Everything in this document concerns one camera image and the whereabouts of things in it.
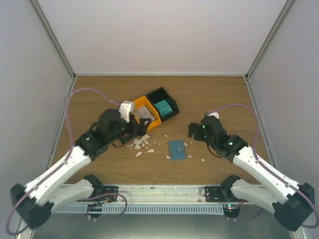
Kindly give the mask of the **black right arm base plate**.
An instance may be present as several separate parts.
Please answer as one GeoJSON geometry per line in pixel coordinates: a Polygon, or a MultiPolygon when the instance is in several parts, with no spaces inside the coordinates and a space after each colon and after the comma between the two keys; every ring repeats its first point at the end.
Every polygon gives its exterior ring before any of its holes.
{"type": "Polygon", "coordinates": [[[199,189],[199,193],[206,202],[230,202],[239,203],[240,199],[236,198],[230,191],[230,188],[221,186],[204,186],[199,189]]]}

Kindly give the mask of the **teal card holder wallet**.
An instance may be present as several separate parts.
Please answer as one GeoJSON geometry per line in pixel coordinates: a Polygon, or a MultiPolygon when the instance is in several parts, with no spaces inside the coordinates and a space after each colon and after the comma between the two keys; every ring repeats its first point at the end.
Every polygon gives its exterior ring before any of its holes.
{"type": "Polygon", "coordinates": [[[168,147],[172,161],[187,159],[185,145],[182,140],[171,140],[168,142],[168,147]]]}

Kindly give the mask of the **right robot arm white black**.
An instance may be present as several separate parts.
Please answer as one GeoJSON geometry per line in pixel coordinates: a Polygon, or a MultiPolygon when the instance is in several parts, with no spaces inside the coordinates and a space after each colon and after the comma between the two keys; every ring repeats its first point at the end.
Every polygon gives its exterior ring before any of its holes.
{"type": "Polygon", "coordinates": [[[190,123],[188,137],[205,142],[219,157],[244,169],[261,186],[252,185],[235,175],[222,183],[221,197],[231,202],[235,198],[251,202],[274,215],[285,229],[295,232],[315,208],[315,190],[308,184],[300,184],[287,177],[257,155],[241,137],[228,134],[218,117],[205,116],[200,123],[190,123]]]}

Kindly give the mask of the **orange plastic bin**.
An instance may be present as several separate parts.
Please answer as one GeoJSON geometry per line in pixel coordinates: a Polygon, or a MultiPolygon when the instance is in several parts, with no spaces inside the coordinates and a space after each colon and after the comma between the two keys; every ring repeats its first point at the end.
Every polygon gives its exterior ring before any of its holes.
{"type": "Polygon", "coordinates": [[[159,113],[146,96],[139,97],[133,103],[135,103],[133,115],[138,122],[140,119],[151,119],[147,131],[161,124],[159,113]]]}

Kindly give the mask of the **black bin with teal cards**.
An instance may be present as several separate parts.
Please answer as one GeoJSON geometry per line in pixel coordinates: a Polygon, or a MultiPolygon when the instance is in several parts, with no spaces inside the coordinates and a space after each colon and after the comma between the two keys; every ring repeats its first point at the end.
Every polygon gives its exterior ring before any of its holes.
{"type": "Polygon", "coordinates": [[[164,87],[160,87],[145,96],[159,114],[161,122],[167,121],[179,114],[179,108],[176,101],[164,87]]]}

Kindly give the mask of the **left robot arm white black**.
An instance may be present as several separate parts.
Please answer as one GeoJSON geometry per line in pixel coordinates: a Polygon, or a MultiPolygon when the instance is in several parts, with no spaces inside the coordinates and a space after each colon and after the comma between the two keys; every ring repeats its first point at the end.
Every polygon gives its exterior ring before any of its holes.
{"type": "Polygon", "coordinates": [[[61,185],[83,167],[108,150],[114,141],[122,144],[144,136],[150,118],[136,119],[127,105],[107,109],[97,122],[82,134],[71,149],[47,171],[25,185],[15,184],[10,190],[14,211],[31,229],[42,226],[52,212],[75,201],[98,201],[103,195],[103,184],[93,175],[62,188],[61,185]]]}

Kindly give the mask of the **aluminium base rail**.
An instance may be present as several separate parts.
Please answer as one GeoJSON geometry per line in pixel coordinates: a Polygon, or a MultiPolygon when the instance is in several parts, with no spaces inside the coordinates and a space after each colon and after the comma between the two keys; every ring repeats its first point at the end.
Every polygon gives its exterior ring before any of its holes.
{"type": "Polygon", "coordinates": [[[128,205],[206,205],[204,193],[204,185],[118,185],[128,205]]]}

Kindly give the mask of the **white cards in orange bin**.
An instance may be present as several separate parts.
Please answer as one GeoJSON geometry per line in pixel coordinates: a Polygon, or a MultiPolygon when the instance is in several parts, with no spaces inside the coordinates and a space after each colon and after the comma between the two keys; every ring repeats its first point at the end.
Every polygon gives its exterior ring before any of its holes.
{"type": "Polygon", "coordinates": [[[145,106],[141,106],[138,109],[136,109],[134,111],[134,116],[137,119],[141,119],[141,118],[151,118],[152,122],[155,121],[155,117],[151,114],[151,112],[149,111],[149,109],[145,106]]]}

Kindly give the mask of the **aluminium frame post right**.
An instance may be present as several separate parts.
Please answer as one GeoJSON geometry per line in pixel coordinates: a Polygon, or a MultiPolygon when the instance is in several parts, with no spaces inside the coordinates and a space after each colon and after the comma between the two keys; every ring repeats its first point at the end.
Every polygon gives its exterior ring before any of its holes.
{"type": "Polygon", "coordinates": [[[277,32],[280,29],[283,22],[285,21],[287,15],[289,14],[289,12],[290,12],[291,8],[293,7],[293,5],[295,4],[295,2],[296,2],[296,0],[286,0],[285,1],[278,16],[276,17],[274,24],[272,25],[269,33],[267,34],[264,42],[262,43],[261,48],[259,49],[256,57],[254,58],[248,72],[245,74],[245,76],[244,76],[245,81],[248,81],[251,78],[253,72],[255,71],[256,67],[258,66],[259,62],[261,61],[262,57],[264,56],[266,50],[268,49],[268,47],[272,43],[275,35],[277,34],[277,32]]]}

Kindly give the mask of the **stack of teal cards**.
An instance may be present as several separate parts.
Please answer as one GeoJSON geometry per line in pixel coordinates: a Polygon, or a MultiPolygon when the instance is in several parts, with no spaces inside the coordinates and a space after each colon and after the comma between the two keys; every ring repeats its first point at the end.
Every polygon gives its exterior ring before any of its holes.
{"type": "Polygon", "coordinates": [[[156,103],[155,108],[158,110],[159,115],[161,117],[164,117],[164,116],[170,114],[171,112],[173,112],[173,109],[171,108],[171,106],[169,105],[169,103],[166,100],[162,100],[162,101],[156,103]]]}

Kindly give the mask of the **aluminium frame post left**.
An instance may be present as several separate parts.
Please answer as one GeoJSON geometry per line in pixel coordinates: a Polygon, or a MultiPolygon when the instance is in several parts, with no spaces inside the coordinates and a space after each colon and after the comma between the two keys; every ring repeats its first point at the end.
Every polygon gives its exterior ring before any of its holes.
{"type": "Polygon", "coordinates": [[[35,11],[37,17],[39,18],[45,32],[47,33],[48,37],[50,38],[50,41],[52,42],[56,52],[58,53],[62,63],[64,64],[68,74],[70,75],[71,79],[73,81],[76,80],[76,74],[74,73],[57,37],[54,33],[42,7],[40,6],[39,2],[37,0],[29,0],[29,3],[31,4],[33,10],[35,11]]]}

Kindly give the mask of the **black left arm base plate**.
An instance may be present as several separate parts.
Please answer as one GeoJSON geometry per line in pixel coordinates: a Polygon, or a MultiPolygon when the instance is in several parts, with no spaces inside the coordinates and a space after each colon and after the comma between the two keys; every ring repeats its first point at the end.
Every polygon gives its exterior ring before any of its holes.
{"type": "Polygon", "coordinates": [[[117,200],[117,196],[114,193],[118,192],[118,186],[101,186],[99,188],[94,189],[93,193],[89,198],[84,199],[85,202],[114,202],[117,200]]]}

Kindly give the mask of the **aluminium frame post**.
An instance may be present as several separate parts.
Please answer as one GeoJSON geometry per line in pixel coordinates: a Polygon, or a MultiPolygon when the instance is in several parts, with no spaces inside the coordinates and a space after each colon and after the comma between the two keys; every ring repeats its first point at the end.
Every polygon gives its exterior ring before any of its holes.
{"type": "Polygon", "coordinates": [[[278,16],[276,17],[274,24],[272,25],[269,33],[267,34],[264,42],[262,43],[261,48],[259,49],[256,57],[254,58],[248,72],[245,74],[245,76],[244,76],[245,81],[248,81],[251,78],[253,72],[255,71],[256,67],[258,66],[259,62],[261,61],[262,57],[264,56],[266,50],[268,49],[268,47],[272,43],[275,35],[277,34],[277,32],[280,29],[283,22],[285,21],[287,15],[289,14],[289,12],[290,12],[291,8],[293,7],[293,5],[295,4],[295,2],[296,2],[296,0],[286,0],[285,1],[278,16]]]}
{"type": "Polygon", "coordinates": [[[71,79],[73,81],[76,80],[76,74],[74,73],[57,37],[54,33],[42,7],[40,6],[39,2],[37,0],[29,0],[29,3],[31,4],[33,10],[35,11],[37,17],[39,18],[45,32],[47,33],[48,37],[50,38],[50,41],[52,42],[56,52],[58,53],[62,63],[64,64],[68,74],[70,75],[71,79]]]}

